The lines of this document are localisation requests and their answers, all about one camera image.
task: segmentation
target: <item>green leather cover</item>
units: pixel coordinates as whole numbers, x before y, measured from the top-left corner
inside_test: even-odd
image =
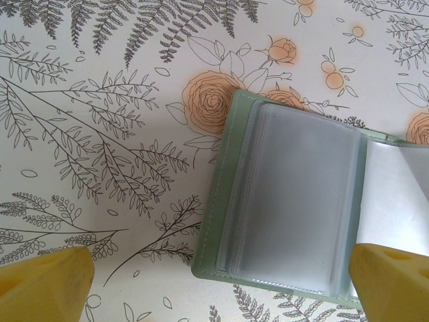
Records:
[[[229,206],[229,197],[233,187],[237,164],[239,162],[247,121],[249,119],[252,104],[254,104],[256,101],[275,103],[269,99],[266,99],[265,97],[254,95],[244,90],[237,91],[233,97],[233,101],[229,110],[229,116],[225,125],[224,137],[217,158],[218,161],[214,170],[214,176],[208,195],[208,201],[200,230],[198,246],[192,263],[193,275],[198,278],[237,283],[258,288],[266,288],[276,292],[296,294],[322,301],[331,301],[342,305],[360,307],[359,302],[347,301],[345,299],[327,298],[313,293],[290,290],[288,288],[282,288],[268,284],[238,280],[227,273],[217,270],[217,256],[221,243],[225,217],[227,215],[227,209]],[[362,129],[362,132],[366,136],[372,137],[379,142],[390,142],[390,144],[401,145],[410,144],[384,133],[379,133],[368,129]]]

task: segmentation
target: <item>botanical print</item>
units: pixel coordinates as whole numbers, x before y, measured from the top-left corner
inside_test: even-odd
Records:
[[[280,316],[277,315],[272,317],[270,310],[267,309],[266,303],[259,304],[256,299],[252,299],[251,295],[246,292],[241,286],[233,285],[233,294],[235,300],[242,312],[242,322],[279,322]],[[337,305],[335,308],[325,309],[322,307],[322,301],[315,301],[306,299],[304,297],[297,297],[284,293],[277,293],[273,297],[273,303],[276,306],[274,309],[281,309],[282,315],[289,318],[288,321],[293,322],[323,322],[326,321],[330,316],[338,318],[335,321],[338,322],[366,322],[367,318],[362,310],[352,309],[344,305]],[[214,306],[210,306],[209,311],[210,322],[222,321],[221,314],[218,309]]]
[[[283,0],[290,5],[295,5],[298,8],[298,12],[295,13],[294,25],[297,25],[300,21],[306,23],[306,18],[313,15],[315,7],[314,0]]]
[[[254,0],[6,0],[0,5],[0,15],[7,17],[20,15],[24,26],[32,27],[40,20],[52,39],[57,39],[56,30],[64,21],[63,11],[70,10],[71,38],[79,47],[80,33],[94,18],[93,45],[97,54],[117,30],[124,28],[126,21],[137,20],[129,34],[124,60],[128,68],[135,53],[150,37],[164,30],[160,45],[161,59],[171,62],[177,48],[184,38],[198,33],[215,23],[222,23],[228,34],[234,38],[234,22],[242,10],[254,23],[257,23],[259,2]]]
[[[353,96],[358,97],[355,90],[348,85],[350,77],[347,74],[355,72],[353,68],[338,68],[335,66],[334,50],[329,48],[329,56],[323,55],[324,61],[320,65],[322,71],[326,74],[325,83],[328,88],[339,90],[338,97],[347,92]]]
[[[421,1],[370,1],[370,0],[345,0],[352,8],[360,11],[372,20],[375,18],[387,20],[390,28],[386,32],[396,39],[396,43],[390,44],[387,49],[396,54],[396,62],[400,66],[411,69],[419,68],[419,64],[426,64],[426,55],[429,54],[429,40],[425,28],[419,21],[427,20],[428,4]]]

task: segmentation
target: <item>orange berry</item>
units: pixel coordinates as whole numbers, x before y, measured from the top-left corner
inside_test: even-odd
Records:
[[[322,70],[328,74],[335,71],[335,65],[327,60],[322,63]]]
[[[360,27],[354,27],[351,33],[356,37],[360,38],[363,36],[363,29]]]
[[[311,10],[311,8],[307,5],[300,5],[299,11],[304,17],[311,17],[313,14],[313,10]]]
[[[300,5],[311,5],[313,2],[314,0],[298,0]]]
[[[343,84],[343,77],[337,72],[329,74],[326,78],[326,85],[328,85],[330,89],[339,89]]]

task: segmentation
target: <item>plant stem drawing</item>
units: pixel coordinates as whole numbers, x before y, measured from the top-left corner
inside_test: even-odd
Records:
[[[426,13],[428,4],[423,1],[370,1],[370,0],[345,0],[350,3],[356,11],[360,10],[364,15],[374,20],[381,15],[389,15],[387,23],[391,27],[387,33],[397,40],[396,44],[387,47],[393,54],[397,54],[395,60],[401,66],[411,65],[419,68],[419,63],[426,63],[429,55],[429,40],[427,38],[428,28],[425,28],[418,19],[429,18]]]
[[[112,241],[118,232],[127,229],[93,231],[77,226],[74,222],[81,213],[64,197],[53,195],[52,204],[55,211],[50,210],[51,204],[45,199],[28,193],[13,193],[19,201],[0,203],[0,215],[9,218],[19,218],[37,229],[0,228],[0,254],[7,248],[7,254],[0,258],[0,265],[8,264],[24,257],[55,252],[73,245],[86,246],[93,260],[105,258],[117,252],[118,247]],[[64,246],[45,248],[45,237],[63,235]]]
[[[13,139],[14,148],[21,142],[32,150],[34,142],[46,142],[54,147],[55,167],[60,168],[61,180],[71,178],[78,198],[85,195],[98,203],[99,195],[106,191],[109,198],[128,201],[130,209],[135,207],[140,215],[150,216],[153,206],[149,203],[158,203],[174,182],[169,172],[186,172],[189,166],[173,142],[160,146],[154,140],[148,147],[141,143],[135,148],[125,143],[134,136],[135,126],[145,125],[137,110],[158,108],[155,98],[149,97],[158,88],[154,83],[146,84],[148,75],[136,81],[137,71],[125,78],[121,70],[114,77],[106,72],[99,83],[89,78],[69,89],[28,91],[13,78],[24,82],[32,75],[37,85],[43,86],[45,78],[57,85],[56,79],[65,81],[61,75],[72,70],[60,64],[59,58],[51,61],[48,55],[41,60],[35,60],[37,53],[27,58],[31,55],[29,52],[19,52],[23,52],[29,42],[23,38],[20,42],[8,42],[5,33],[4,56],[0,56],[0,59],[9,59],[9,74],[0,74],[0,121],[4,121],[7,137]],[[16,74],[14,64],[19,64]],[[72,105],[86,108],[93,123],[73,114],[64,105],[50,103],[50,95],[66,97]],[[56,116],[43,116],[39,109],[32,108],[34,101],[55,112]]]
[[[199,232],[201,222],[187,223],[187,220],[194,215],[202,214],[200,206],[201,203],[198,196],[191,196],[183,201],[179,200],[177,204],[172,203],[170,205],[173,212],[172,218],[162,213],[161,220],[155,221],[156,226],[162,232],[159,238],[138,250],[116,267],[106,279],[104,286],[106,286],[108,281],[121,267],[137,255],[143,258],[150,258],[152,262],[155,262],[156,257],[161,260],[163,255],[168,255],[171,258],[173,256],[178,256],[182,259],[183,263],[189,264],[194,252],[188,247],[188,243],[181,242],[177,246],[174,246],[170,242],[171,238],[176,237],[178,234],[194,235]]]

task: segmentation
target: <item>flower drawing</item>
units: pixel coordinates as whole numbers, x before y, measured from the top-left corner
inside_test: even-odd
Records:
[[[287,38],[282,38],[276,41],[273,41],[271,36],[271,46],[269,49],[257,50],[257,52],[263,52],[267,55],[267,60],[259,68],[263,68],[266,64],[270,63],[276,64],[292,64],[292,61],[296,57],[296,45]]]
[[[182,93],[189,128],[204,135],[221,136],[233,94],[244,88],[239,79],[219,72],[208,71],[193,78]]]
[[[293,89],[291,91],[282,91],[282,90],[272,90],[268,92],[267,98],[272,99],[273,101],[277,101],[281,104],[295,107],[296,109],[304,110],[304,104],[300,102],[300,96],[297,93],[293,93]]]
[[[420,113],[408,126],[407,141],[429,144],[429,113]]]

